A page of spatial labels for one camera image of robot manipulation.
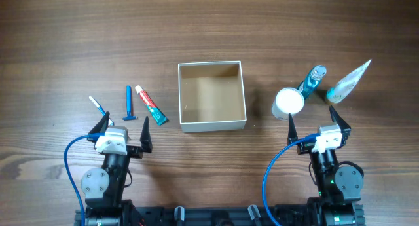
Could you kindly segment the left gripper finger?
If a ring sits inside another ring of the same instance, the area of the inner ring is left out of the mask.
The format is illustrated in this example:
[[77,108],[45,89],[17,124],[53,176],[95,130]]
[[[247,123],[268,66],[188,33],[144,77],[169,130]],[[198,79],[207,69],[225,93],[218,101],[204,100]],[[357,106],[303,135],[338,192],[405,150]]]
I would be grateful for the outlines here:
[[152,147],[152,140],[150,135],[150,129],[149,129],[149,118],[148,116],[145,117],[143,127],[141,130],[140,135],[140,143],[142,147]]
[[104,133],[109,126],[110,112],[106,111],[100,121],[89,131],[89,134]]

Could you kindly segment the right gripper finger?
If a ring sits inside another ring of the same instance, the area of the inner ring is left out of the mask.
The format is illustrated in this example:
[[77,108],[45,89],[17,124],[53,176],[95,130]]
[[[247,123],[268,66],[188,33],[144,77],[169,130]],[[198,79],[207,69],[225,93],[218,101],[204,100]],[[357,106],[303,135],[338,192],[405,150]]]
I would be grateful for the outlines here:
[[337,113],[332,105],[329,106],[329,112],[331,114],[332,121],[339,125],[342,132],[351,131],[351,126]]
[[290,145],[294,142],[296,142],[299,138],[297,135],[297,130],[295,128],[295,123],[293,121],[292,114],[288,114],[288,122],[289,122],[289,130],[287,135],[287,144]]

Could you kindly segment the white floral squeeze tube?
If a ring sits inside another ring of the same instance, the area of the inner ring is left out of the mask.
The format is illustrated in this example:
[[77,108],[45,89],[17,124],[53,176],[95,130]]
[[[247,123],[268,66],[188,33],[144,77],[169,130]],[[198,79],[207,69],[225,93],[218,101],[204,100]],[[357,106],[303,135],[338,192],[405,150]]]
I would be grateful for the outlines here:
[[357,69],[342,78],[335,86],[331,87],[325,95],[325,101],[328,104],[333,105],[338,104],[345,99],[345,97],[349,95],[362,78],[371,61],[371,59],[368,60],[363,65],[359,66]]

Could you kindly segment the white round cotton swab jar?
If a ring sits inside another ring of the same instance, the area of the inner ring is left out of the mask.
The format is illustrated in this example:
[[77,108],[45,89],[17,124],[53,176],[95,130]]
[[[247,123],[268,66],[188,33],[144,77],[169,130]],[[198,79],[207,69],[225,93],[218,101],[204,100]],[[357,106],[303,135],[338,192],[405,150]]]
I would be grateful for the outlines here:
[[304,107],[304,97],[295,88],[283,88],[272,103],[271,112],[279,120],[287,120],[289,114],[293,117]]

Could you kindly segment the blue mouthwash bottle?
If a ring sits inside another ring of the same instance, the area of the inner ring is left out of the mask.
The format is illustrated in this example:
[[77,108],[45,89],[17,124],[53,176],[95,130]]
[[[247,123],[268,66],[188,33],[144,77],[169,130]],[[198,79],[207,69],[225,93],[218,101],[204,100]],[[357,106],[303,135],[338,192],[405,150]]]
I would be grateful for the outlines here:
[[307,99],[315,91],[326,73],[327,68],[323,65],[317,65],[310,70],[306,78],[297,87],[304,99]]

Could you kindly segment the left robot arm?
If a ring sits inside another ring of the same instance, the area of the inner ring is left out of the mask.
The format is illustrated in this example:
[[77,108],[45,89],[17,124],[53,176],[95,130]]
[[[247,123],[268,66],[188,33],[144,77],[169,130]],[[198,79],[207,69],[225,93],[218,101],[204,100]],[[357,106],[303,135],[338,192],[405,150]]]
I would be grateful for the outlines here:
[[153,149],[146,117],[140,135],[140,144],[129,143],[128,129],[109,124],[110,113],[106,112],[89,134],[88,141],[94,150],[104,156],[99,168],[88,170],[81,180],[81,190],[85,195],[86,209],[77,211],[75,225],[145,225],[145,219],[136,210],[131,200],[122,198],[123,191],[130,185],[129,163],[141,159],[144,153]]

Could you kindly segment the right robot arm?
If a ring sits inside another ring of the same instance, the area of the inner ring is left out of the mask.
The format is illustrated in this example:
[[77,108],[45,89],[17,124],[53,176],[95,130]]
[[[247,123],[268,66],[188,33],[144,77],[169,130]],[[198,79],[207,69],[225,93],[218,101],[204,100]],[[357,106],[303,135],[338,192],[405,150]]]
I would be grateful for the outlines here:
[[319,136],[297,145],[299,155],[310,155],[309,173],[319,196],[306,204],[276,207],[277,218],[285,225],[348,225],[366,224],[361,200],[363,169],[350,162],[337,160],[336,149],[346,145],[351,126],[329,107],[331,124],[320,126]]

